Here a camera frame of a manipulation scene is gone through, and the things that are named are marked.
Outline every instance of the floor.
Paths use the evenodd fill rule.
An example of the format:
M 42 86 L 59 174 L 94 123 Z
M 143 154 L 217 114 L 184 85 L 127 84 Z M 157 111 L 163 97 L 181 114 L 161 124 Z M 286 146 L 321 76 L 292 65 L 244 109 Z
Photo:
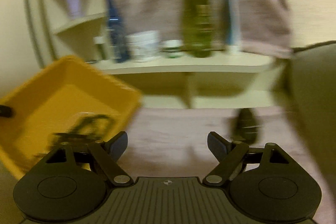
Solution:
M 290 115 L 280 107 L 257 108 L 262 124 L 255 147 L 275 142 L 292 156 L 319 183 L 322 201 L 314 220 L 318 224 L 336 222 L 336 211 L 328 186 L 294 127 Z M 129 146 L 119 165 L 133 178 L 137 176 L 199 176 L 217 164 L 207 148 L 207 134 L 215 131 L 230 139 L 233 109 L 140 109 L 127 128 Z M 12 199 L 15 179 L 0 166 L 0 219 L 2 224 L 18 224 L 21 215 Z

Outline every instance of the olive oil bottle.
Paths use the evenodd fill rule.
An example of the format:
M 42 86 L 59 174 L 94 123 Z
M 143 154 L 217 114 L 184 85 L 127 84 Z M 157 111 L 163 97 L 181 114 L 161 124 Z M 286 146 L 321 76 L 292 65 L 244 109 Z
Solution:
M 194 57 L 209 57 L 213 33 L 209 0 L 184 0 L 182 36 L 187 51 Z

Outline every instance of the white shelf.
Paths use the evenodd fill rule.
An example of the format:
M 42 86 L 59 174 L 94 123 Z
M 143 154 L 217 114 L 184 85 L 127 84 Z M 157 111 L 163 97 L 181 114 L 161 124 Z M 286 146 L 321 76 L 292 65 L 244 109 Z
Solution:
M 193 108 L 253 108 L 269 106 L 286 106 L 288 98 L 283 92 L 267 90 L 249 90 L 237 96 L 203 96 L 193 98 Z M 178 95 L 152 95 L 144 94 L 142 106 L 147 108 L 179 108 L 186 109 L 188 106 Z
M 77 26 L 77 25 L 80 25 L 80 24 L 88 22 L 88 21 L 100 19 L 100 18 L 103 18 L 105 16 L 106 16 L 106 13 L 98 13 L 98 14 L 88 15 L 88 16 L 85 16 L 85 17 L 70 20 L 69 22 L 67 22 L 63 26 L 61 26 L 57 29 L 54 29 L 53 34 L 60 34 L 64 31 L 66 31 L 66 30 L 69 30 L 69 29 Z
M 248 52 L 242 52 L 238 56 L 213 52 L 207 58 L 195 58 L 185 54 L 180 58 L 160 57 L 146 63 L 128 61 L 115 64 L 111 60 L 103 60 L 95 66 L 110 75 L 150 72 L 262 72 L 270 68 L 274 61 L 274 57 Z

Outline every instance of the yellow bin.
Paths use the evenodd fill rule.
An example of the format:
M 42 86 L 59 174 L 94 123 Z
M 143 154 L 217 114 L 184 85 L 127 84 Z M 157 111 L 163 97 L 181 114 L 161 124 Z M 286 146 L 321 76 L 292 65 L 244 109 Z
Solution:
M 0 100 L 15 113 L 12 118 L 0 117 L 0 160 L 20 179 L 35 155 L 48 152 L 51 136 L 67 132 L 83 113 L 114 120 L 103 137 L 109 140 L 124 129 L 140 97 L 137 89 L 81 59 L 63 57 Z

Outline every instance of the blue spray bottle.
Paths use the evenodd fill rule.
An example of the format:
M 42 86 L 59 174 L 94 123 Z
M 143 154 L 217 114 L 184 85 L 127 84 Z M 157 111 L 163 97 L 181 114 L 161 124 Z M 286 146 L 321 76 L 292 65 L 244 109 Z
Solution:
M 113 57 L 117 63 L 123 63 L 130 59 L 125 38 L 125 28 L 114 0 L 106 0 L 108 6 L 107 30 L 113 49 Z
M 239 19 L 239 2 L 238 0 L 225 0 L 224 20 L 226 32 L 224 41 L 226 51 L 229 55 L 239 55 L 241 52 L 241 26 Z

